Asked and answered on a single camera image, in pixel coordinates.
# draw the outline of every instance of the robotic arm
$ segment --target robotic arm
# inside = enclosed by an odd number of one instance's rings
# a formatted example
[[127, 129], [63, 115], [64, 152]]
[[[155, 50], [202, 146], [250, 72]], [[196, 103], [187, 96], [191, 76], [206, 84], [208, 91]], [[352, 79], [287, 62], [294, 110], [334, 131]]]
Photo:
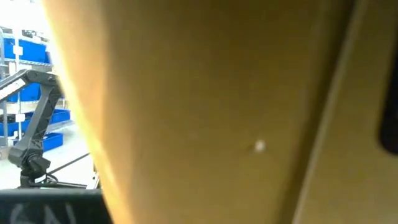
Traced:
[[61, 91], [56, 75], [21, 70], [0, 81], [0, 103], [31, 83], [39, 83], [41, 97], [24, 137], [11, 147], [8, 159], [22, 169], [21, 187], [29, 187], [46, 174], [50, 161], [43, 158], [43, 137]]

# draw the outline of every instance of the metal shelving unit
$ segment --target metal shelving unit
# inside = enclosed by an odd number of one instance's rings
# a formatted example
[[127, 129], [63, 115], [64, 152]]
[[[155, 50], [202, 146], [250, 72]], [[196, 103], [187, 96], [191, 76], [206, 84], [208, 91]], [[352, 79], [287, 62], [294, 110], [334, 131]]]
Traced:
[[[13, 33], [18, 33], [21, 32], [21, 30], [13, 31]], [[19, 54], [15, 54], [16, 58], [6, 58], [4, 55], [4, 38], [13, 38], [15, 39], [15, 45], [19, 45], [19, 40], [27, 40], [36, 44], [44, 44], [47, 45], [45, 42], [38, 42], [34, 41], [33, 39], [23, 37], [22, 35], [15, 35], [15, 34], [3, 34], [2, 29], [0, 27], [0, 49], [1, 49], [1, 55], [0, 55], [0, 76], [1, 78], [6, 77], [6, 73], [12, 74], [14, 72], [17, 72], [18, 70], [22, 69], [21, 67], [26, 67], [26, 65], [32, 66], [32, 69], [39, 70], [41, 72], [51, 72], [52, 71], [52, 64], [50, 63], [40, 63], [40, 62], [33, 62], [29, 60], [21, 60], [19, 58]], [[7, 118], [8, 114], [20, 114], [20, 113], [25, 113], [27, 111], [32, 111], [34, 110], [35, 105], [39, 101], [21, 101], [21, 96], [20, 93], [18, 93], [18, 100], [17, 102], [3, 102], [1, 104], [2, 112], [3, 112], [3, 118]], [[62, 108], [65, 109], [66, 106], [66, 101], [65, 99], [61, 99], [59, 103], [62, 103]], [[22, 111], [22, 107], [27, 108], [27, 111]], [[73, 125], [74, 122], [72, 120], [70, 121], [64, 121], [60, 123], [55, 123], [49, 125], [47, 132], [54, 132], [56, 130], [68, 127], [70, 125]], [[8, 146], [8, 128], [7, 128], [7, 119], [4, 119], [3, 121], [3, 127], [4, 127], [4, 136], [0, 136], [0, 145], [2, 146]], [[19, 122], [19, 128], [18, 128], [18, 136], [21, 138], [22, 137], [22, 127], [21, 127], [21, 122]]]

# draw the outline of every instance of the shelf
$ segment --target shelf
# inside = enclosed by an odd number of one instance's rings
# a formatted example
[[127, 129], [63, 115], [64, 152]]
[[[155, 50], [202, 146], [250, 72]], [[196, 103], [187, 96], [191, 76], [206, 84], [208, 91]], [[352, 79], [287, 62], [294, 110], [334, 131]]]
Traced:
[[[31, 112], [35, 111], [37, 107], [37, 103], [39, 101], [26, 101], [26, 102], [21, 102], [21, 113], [26, 113], [26, 112]], [[67, 100], [65, 100], [65, 107], [63, 107], [63, 102], [62, 100], [59, 100], [56, 105], [56, 109], [67, 109]], [[11, 103], [7, 102], [7, 114], [18, 114], [19, 111], [19, 105], [18, 103]], [[0, 114], [2, 114], [2, 105], [0, 104]]]
[[[15, 59], [5, 58], [4, 61], [15, 62]], [[52, 67], [52, 64], [49, 64], [49, 63], [31, 62], [31, 61], [27, 61], [27, 60], [19, 60], [19, 63], [24, 63], [27, 65], [41, 65], [41, 66], [46, 66], [46, 67]]]
[[62, 121], [62, 122], [58, 122], [55, 124], [50, 124], [49, 127], [47, 128], [46, 133], [53, 133], [53, 132], [57, 132], [62, 128], [67, 128], [70, 127], [72, 125], [74, 125], [75, 122], [72, 120], [68, 120], [68, 121]]

